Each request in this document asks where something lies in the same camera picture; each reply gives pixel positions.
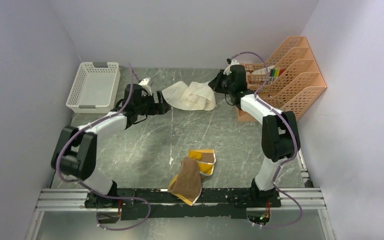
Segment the cream white towel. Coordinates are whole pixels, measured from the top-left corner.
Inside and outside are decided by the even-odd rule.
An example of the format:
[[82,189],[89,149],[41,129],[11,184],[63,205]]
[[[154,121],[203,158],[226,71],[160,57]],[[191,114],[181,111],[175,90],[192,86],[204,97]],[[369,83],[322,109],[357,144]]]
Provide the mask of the cream white towel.
[[178,81],[163,89],[166,102],[175,109],[184,111],[211,111],[216,107],[215,93],[209,82],[191,82],[187,85]]

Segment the orange file organizer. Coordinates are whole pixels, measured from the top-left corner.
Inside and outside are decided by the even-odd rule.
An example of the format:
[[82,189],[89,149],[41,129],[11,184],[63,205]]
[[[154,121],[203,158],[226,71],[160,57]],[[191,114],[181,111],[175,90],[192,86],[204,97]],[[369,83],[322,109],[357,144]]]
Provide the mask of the orange file organizer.
[[279,110],[294,112],[298,120],[327,88],[304,36],[287,37],[266,63],[285,71],[269,84],[270,73],[252,74],[264,68],[264,63],[245,63],[248,88],[256,91],[261,87],[260,98]]

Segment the white plastic basket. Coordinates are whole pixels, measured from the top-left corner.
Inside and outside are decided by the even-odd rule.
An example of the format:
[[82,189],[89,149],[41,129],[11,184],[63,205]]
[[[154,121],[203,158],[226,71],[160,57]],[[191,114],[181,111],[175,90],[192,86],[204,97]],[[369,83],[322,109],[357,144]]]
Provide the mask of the white plastic basket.
[[119,83],[117,62],[81,62],[65,105],[78,114],[106,114],[115,106]]

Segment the brown yellow towel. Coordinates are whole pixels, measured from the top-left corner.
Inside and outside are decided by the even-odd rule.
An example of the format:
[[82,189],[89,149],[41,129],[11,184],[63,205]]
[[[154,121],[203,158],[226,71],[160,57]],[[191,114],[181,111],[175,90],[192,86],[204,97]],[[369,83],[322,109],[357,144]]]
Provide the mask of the brown yellow towel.
[[168,192],[193,206],[203,190],[203,182],[213,175],[215,150],[192,149],[181,161],[181,168],[168,185]]

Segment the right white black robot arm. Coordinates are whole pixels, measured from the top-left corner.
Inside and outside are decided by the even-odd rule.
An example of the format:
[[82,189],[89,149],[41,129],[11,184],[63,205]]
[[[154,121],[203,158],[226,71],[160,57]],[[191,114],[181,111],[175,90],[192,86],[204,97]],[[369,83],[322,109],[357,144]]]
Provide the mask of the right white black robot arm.
[[209,82],[216,93],[229,97],[228,104],[250,114],[261,124],[261,148],[264,159],[253,179],[250,202],[262,207],[269,200],[267,191],[277,190],[276,179],[283,166],[293,161],[301,147],[297,119],[292,111],[281,111],[248,89],[247,72],[243,65],[221,69]]

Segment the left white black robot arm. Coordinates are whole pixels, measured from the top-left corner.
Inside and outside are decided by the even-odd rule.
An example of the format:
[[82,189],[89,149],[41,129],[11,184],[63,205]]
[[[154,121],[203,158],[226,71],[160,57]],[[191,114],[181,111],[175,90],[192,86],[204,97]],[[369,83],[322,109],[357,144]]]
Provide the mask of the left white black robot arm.
[[99,144],[115,133],[140,123],[139,116],[164,115],[171,106],[161,91],[153,95],[148,87],[128,84],[124,97],[105,116],[82,126],[66,126],[61,130],[51,167],[59,177],[72,176],[98,195],[106,208],[114,207],[119,200],[117,184],[100,173],[96,167]]

